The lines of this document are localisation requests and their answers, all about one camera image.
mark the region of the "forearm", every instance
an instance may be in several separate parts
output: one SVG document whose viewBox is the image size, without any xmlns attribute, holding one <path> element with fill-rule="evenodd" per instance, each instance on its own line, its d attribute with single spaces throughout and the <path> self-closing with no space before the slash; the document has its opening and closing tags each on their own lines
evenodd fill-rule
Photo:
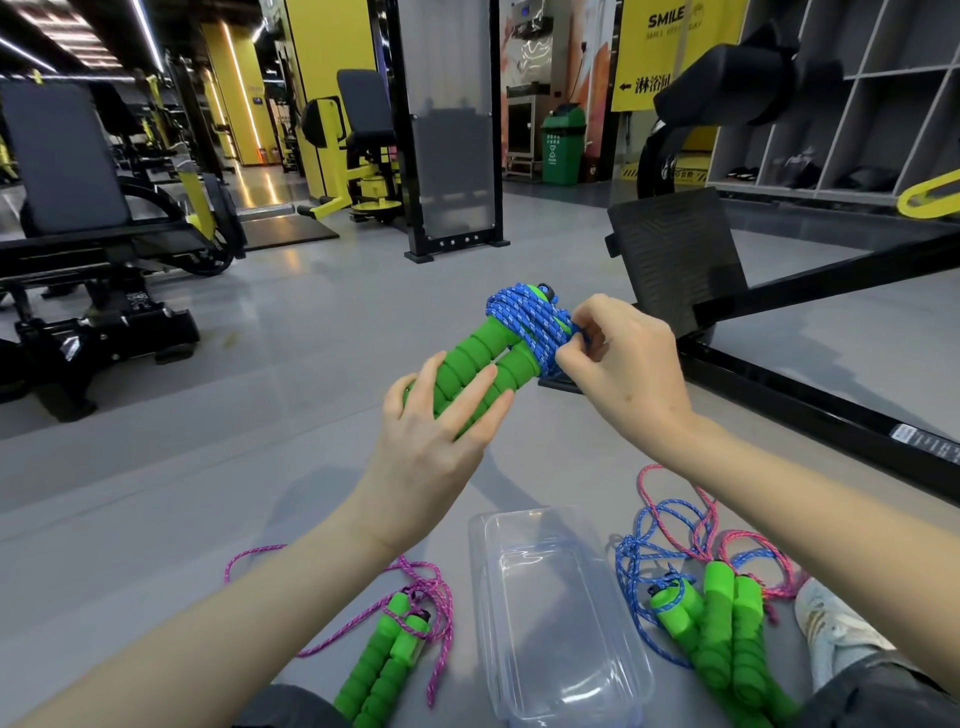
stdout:
<svg viewBox="0 0 960 728">
<path fill-rule="evenodd" d="M 394 558 L 350 500 L 267 563 L 168 619 L 18 728 L 228 726 Z"/>
<path fill-rule="evenodd" d="M 731 508 L 960 695 L 960 538 L 701 421 L 664 461 Z M 917 556 L 923 553 L 924 563 Z"/>
</svg>

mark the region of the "ceiling light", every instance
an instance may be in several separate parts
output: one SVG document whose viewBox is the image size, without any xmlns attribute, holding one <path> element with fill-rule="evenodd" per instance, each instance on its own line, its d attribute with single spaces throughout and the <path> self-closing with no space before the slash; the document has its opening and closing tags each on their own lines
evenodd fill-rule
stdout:
<svg viewBox="0 0 960 728">
<path fill-rule="evenodd" d="M 39 26 L 53 26 L 61 28 L 89 28 L 90 24 L 87 23 L 82 17 L 77 15 L 75 12 L 70 13 L 68 16 L 55 15 L 52 12 L 48 12 L 45 15 L 34 15 L 32 12 L 26 12 L 21 10 L 20 14 L 23 15 L 27 20 L 32 22 L 34 25 Z"/>
<path fill-rule="evenodd" d="M 55 5 L 63 7 L 65 12 L 48 11 L 40 16 L 34 12 L 26 10 L 23 3 L 20 4 L 20 14 L 34 25 L 38 26 L 40 31 L 53 40 L 60 48 L 68 53 L 72 53 L 78 60 L 86 66 L 90 66 L 86 61 L 90 56 L 82 56 L 82 53 L 98 54 L 97 61 L 111 61 L 118 63 L 117 59 L 111 54 L 98 37 L 89 31 L 87 22 L 73 12 L 69 0 L 58 0 Z"/>
<path fill-rule="evenodd" d="M 46 61 L 41 61 L 41 60 L 40 60 L 39 58 L 37 58 L 36 56 L 31 56 L 29 53 L 27 53 L 25 50 L 23 50 L 23 48 L 21 48 L 20 46 L 16 45 L 15 43 L 9 42 L 6 38 L 1 37 L 1 36 L 0 36 L 0 45 L 3 45 L 3 46 L 5 46 L 5 47 L 9 48 L 10 50 L 12 50 L 12 51 L 13 51 L 14 53 L 16 53 L 17 55 L 22 56 L 23 58 L 27 59 L 27 61 L 30 61 L 31 63 L 34 63 L 35 65 L 38 65 L 38 66 L 40 66 L 41 68 L 46 68 L 48 71 L 50 71 L 50 72 L 52 72 L 52 73 L 57 73 L 57 69 L 54 68 L 52 65 L 50 65 L 50 63 L 48 63 L 48 62 L 46 62 Z"/>
<path fill-rule="evenodd" d="M 260 40 L 260 36 L 263 35 L 263 32 L 266 29 L 267 29 L 267 18 L 263 18 L 263 22 L 256 27 L 255 31 L 253 31 L 253 35 L 250 37 L 250 40 L 256 43 L 258 40 Z"/>
<path fill-rule="evenodd" d="M 147 45 L 150 46 L 150 55 L 154 59 L 156 70 L 162 71 L 163 58 L 160 57 L 160 51 L 156 47 L 154 31 L 150 27 L 150 21 L 147 20 L 147 13 L 143 9 L 143 3 L 141 3 L 140 0 L 130 0 L 130 4 L 133 5 L 133 12 L 136 13 L 136 19 L 140 23 L 140 30 L 143 32 L 143 37 L 147 41 Z"/>
<path fill-rule="evenodd" d="M 84 43 L 99 43 L 100 39 L 84 31 L 50 31 L 45 34 L 51 40 L 75 40 Z"/>
</svg>

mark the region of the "weight bench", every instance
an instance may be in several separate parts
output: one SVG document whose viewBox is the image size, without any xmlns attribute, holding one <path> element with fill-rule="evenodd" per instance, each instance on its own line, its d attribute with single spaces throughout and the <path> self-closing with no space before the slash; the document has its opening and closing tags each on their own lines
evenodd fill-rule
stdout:
<svg viewBox="0 0 960 728">
<path fill-rule="evenodd" d="M 641 199 L 610 208 L 607 250 L 622 255 L 636 308 L 670 325 L 689 381 L 960 503 L 960 443 L 710 345 L 722 321 L 960 268 L 960 233 L 951 232 L 750 287 L 716 189 L 674 193 L 674 156 L 694 127 L 797 118 L 799 97 L 842 80 L 838 61 L 802 67 L 797 50 L 796 39 L 765 26 L 739 46 L 707 51 L 657 95 Z M 540 384 L 579 392 L 565 376 Z"/>
<path fill-rule="evenodd" d="M 96 410 L 86 390 L 100 370 L 193 354 L 193 317 L 155 302 L 144 273 L 209 244 L 182 214 L 133 221 L 87 89 L 10 83 L 0 95 L 30 210 L 28 236 L 0 242 L 0 291 L 13 298 L 19 339 L 0 340 L 0 402 L 33 391 L 74 422 Z M 28 289 L 71 283 L 90 295 L 85 315 L 47 323 L 34 314 Z"/>
<path fill-rule="evenodd" d="M 299 206 L 297 212 L 321 220 L 350 207 L 354 222 L 389 224 L 403 214 L 403 203 L 393 163 L 383 153 L 396 145 L 387 89 L 380 74 L 370 69 L 337 71 L 337 86 L 342 103 L 336 95 L 313 99 L 300 121 L 303 138 L 317 148 L 329 197 L 317 207 Z M 346 161 L 341 152 L 347 153 Z"/>
</svg>

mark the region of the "pillar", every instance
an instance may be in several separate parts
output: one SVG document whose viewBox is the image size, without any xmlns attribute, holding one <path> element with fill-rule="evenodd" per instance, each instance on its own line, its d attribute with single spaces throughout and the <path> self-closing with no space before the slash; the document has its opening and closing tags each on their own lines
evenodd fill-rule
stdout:
<svg viewBox="0 0 960 728">
<path fill-rule="evenodd" d="M 221 112 L 233 131 L 236 158 L 245 166 L 277 164 L 280 154 L 267 110 L 267 93 L 251 31 L 224 21 L 203 23 L 201 29 L 213 67 L 212 79 L 204 83 L 215 91 L 210 110 Z M 222 111 L 216 110 L 217 101 Z M 221 138 L 221 144 L 229 142 Z"/>
<path fill-rule="evenodd" d="M 287 61 L 298 116 L 313 99 L 340 96 L 337 71 L 376 68 L 367 3 L 361 0 L 283 0 L 279 9 L 282 55 Z M 349 122 L 344 119 L 349 133 Z M 317 150 L 297 129 L 310 195 L 327 196 L 324 169 Z M 346 152 L 339 152 L 346 163 Z"/>
</svg>

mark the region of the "gray floor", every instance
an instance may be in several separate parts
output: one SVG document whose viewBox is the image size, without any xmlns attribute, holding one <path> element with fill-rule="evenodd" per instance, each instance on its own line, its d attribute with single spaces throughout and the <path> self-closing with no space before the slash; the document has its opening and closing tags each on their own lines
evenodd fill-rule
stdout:
<svg viewBox="0 0 960 728">
<path fill-rule="evenodd" d="M 101 411 L 73 425 L 55 424 L 32 399 L 0 407 L 0 724 L 216 590 L 234 553 L 295 539 L 328 514 L 362 472 L 384 389 L 475 328 L 490 293 L 526 280 L 551 283 L 564 304 L 597 291 L 632 299 L 622 262 L 602 242 L 610 231 L 603 208 L 516 195 L 504 207 L 513 246 L 429 265 L 402 257 L 397 231 L 355 226 L 342 212 L 329 222 L 338 240 L 259 252 L 217 279 L 154 277 L 157 298 L 197 319 L 204 340 L 193 359 L 116 367 L 92 388 Z M 758 233 L 736 239 L 751 282 L 860 253 Z M 51 316 L 83 304 L 37 301 Z M 958 438 L 958 310 L 960 275 L 940 274 L 730 322 L 715 341 Z M 0 336 L 11 330 L 11 313 L 0 312 Z M 691 387 L 691 397 L 762 447 L 960 531 L 960 511 L 934 497 L 705 391 Z M 457 639 L 433 714 L 422 667 L 393 725 L 498 724 L 477 661 L 468 519 L 575 503 L 604 537 L 622 534 L 639 506 L 636 472 L 649 462 L 585 399 L 534 386 L 519 394 L 476 476 L 411 552 L 444 570 Z M 651 490 L 693 497 L 669 473 Z M 726 509 L 722 523 L 747 525 Z M 397 583 L 379 578 L 324 633 Z M 803 698 L 805 647 L 790 611 L 781 614 L 768 636 L 773 669 Z M 371 630 L 295 661 L 283 679 L 332 697 Z M 725 725 L 692 675 L 651 662 L 657 686 L 645 725 Z"/>
</svg>

